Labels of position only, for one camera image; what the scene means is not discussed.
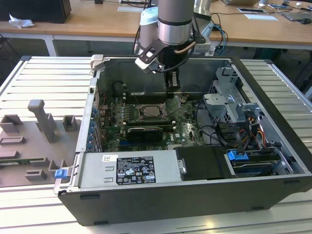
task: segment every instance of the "white paper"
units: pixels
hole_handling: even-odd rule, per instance
[[[118,11],[141,13],[143,11],[143,8],[141,8],[141,7],[130,7],[130,6],[119,6]]]
[[[10,14],[9,23],[16,28],[21,29],[22,27],[32,27],[35,26],[34,23],[30,19],[18,19]]]
[[[245,16],[250,20],[273,20],[278,21],[274,16],[262,16],[257,14],[245,14]]]

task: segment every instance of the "desk leg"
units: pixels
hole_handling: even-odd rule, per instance
[[[312,86],[310,87],[310,89],[308,89],[308,91],[305,93],[304,95],[308,100],[312,99]]]
[[[56,46],[54,45],[54,40],[52,35],[47,35],[47,37],[44,39],[45,44],[47,46],[48,52],[50,56],[59,56],[58,50]]]

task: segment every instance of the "black box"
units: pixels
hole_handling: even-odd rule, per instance
[[[0,0],[0,20],[11,14],[21,20],[65,23],[72,8],[69,0]]]

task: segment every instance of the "blue cable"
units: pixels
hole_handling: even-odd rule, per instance
[[[226,37],[225,37],[225,34],[224,34],[224,32],[223,32],[223,30],[222,30],[221,28],[219,28],[219,27],[216,26],[216,25],[214,25],[214,26],[215,26],[215,28],[216,28],[217,30],[220,31],[220,33],[221,33],[222,36],[223,36],[223,48],[222,48],[221,52],[219,53],[219,55],[221,56],[222,52],[223,52],[224,49],[225,49],[225,40],[226,40]]]

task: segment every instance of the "motherboard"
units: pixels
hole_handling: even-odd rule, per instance
[[[109,98],[103,103],[100,120],[104,152],[172,150],[205,144],[195,122],[196,101],[188,100],[188,95],[159,104],[127,104],[124,98]]]

